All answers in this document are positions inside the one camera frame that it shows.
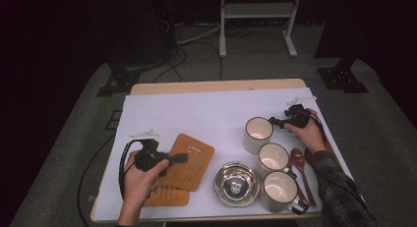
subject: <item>mug handle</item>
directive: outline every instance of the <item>mug handle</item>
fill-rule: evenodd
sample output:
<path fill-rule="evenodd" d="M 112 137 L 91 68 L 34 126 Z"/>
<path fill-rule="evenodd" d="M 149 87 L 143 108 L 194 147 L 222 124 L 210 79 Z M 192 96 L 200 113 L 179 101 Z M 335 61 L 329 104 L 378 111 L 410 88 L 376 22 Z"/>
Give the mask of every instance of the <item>mug handle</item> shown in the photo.
<path fill-rule="evenodd" d="M 289 210 L 291 210 L 292 212 L 294 212 L 295 214 L 301 215 L 306 213 L 306 211 L 309 209 L 309 205 L 304 203 L 303 201 L 301 201 L 300 199 L 296 198 L 293 203 L 297 204 L 299 207 L 301 208 L 296 208 L 293 205 L 290 205 L 290 208 L 288 208 Z"/>
<path fill-rule="evenodd" d="M 291 170 L 291 169 L 288 169 L 288 167 L 285 167 L 284 169 L 283 169 L 289 176 L 291 176 L 291 178 L 292 179 L 297 179 L 297 175 Z"/>

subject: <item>white shelf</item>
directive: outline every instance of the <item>white shelf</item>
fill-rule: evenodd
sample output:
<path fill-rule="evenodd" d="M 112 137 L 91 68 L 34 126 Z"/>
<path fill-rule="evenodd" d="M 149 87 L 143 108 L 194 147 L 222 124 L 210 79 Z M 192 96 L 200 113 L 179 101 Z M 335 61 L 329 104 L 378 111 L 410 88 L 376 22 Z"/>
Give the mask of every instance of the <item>white shelf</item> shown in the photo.
<path fill-rule="evenodd" d="M 224 18 L 289 18 L 293 3 L 225 4 Z"/>

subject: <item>dark background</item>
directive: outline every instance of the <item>dark background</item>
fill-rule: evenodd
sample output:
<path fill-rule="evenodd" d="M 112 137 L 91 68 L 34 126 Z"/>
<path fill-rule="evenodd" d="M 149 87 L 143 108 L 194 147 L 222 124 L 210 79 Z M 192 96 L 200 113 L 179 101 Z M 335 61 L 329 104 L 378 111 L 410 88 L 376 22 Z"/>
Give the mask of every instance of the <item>dark background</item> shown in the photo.
<path fill-rule="evenodd" d="M 1 113 L 2 226 L 25 198 L 91 75 L 121 50 L 117 34 L 109 31 L 111 10 L 101 9 L 109 4 L 101 1 L 0 0 L 1 98 L 6 108 Z M 219 0 L 171 1 L 176 23 L 219 20 Z M 417 127 L 415 1 L 301 0 L 296 22 L 327 21 L 316 57 L 356 54 L 377 72 Z"/>

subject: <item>spoon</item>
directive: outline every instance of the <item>spoon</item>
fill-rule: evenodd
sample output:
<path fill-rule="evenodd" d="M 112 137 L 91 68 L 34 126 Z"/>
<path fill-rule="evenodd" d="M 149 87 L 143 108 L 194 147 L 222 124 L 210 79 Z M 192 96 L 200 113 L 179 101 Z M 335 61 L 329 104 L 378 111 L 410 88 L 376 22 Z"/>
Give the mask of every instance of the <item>spoon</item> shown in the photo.
<path fill-rule="evenodd" d="M 315 169 L 316 164 L 314 162 L 314 156 L 309 148 L 306 148 L 306 150 L 304 151 L 304 158 L 306 158 L 307 164 L 309 164 L 313 169 Z"/>
<path fill-rule="evenodd" d="M 292 161 L 291 160 L 288 161 L 287 167 L 288 167 L 288 169 L 292 170 Z M 301 191 L 300 186 L 298 185 L 297 182 L 296 182 L 296 184 L 297 184 L 298 197 L 300 197 L 301 201 L 303 201 L 307 205 L 310 205 L 309 202 L 307 201 L 306 197 L 304 196 L 303 192 Z"/>
<path fill-rule="evenodd" d="M 306 188 L 307 197 L 310 201 L 310 206 L 316 206 L 316 201 L 313 198 L 312 191 L 310 190 L 309 183 L 307 183 L 306 174 L 304 173 L 304 155 L 303 152 L 301 152 L 300 149 L 297 147 L 294 147 L 291 150 L 291 161 L 294 164 L 295 167 L 297 167 L 300 170 L 301 177 L 303 177 L 304 186 Z"/>

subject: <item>plaid sleeve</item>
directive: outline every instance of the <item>plaid sleeve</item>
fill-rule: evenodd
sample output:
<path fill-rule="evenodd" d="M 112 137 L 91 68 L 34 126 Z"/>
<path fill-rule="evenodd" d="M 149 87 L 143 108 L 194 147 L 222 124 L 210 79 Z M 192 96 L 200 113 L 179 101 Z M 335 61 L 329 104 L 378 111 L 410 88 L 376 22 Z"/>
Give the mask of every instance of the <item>plaid sleeve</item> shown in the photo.
<path fill-rule="evenodd" d="M 378 226 L 355 182 L 346 176 L 328 151 L 314 154 L 323 226 Z"/>

